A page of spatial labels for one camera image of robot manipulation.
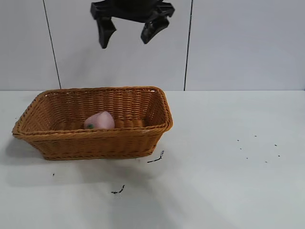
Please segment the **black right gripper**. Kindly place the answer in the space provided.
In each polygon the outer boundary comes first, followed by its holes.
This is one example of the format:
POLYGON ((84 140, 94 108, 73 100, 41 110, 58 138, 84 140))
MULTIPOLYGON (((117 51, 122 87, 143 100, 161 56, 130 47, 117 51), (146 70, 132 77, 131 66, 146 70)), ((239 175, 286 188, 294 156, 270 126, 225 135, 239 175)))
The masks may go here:
POLYGON ((162 0, 103 0, 91 3, 91 15, 97 22, 99 43, 106 49, 116 32, 111 17, 145 23, 141 40, 147 44, 169 26, 166 17, 172 17, 175 8, 162 0))

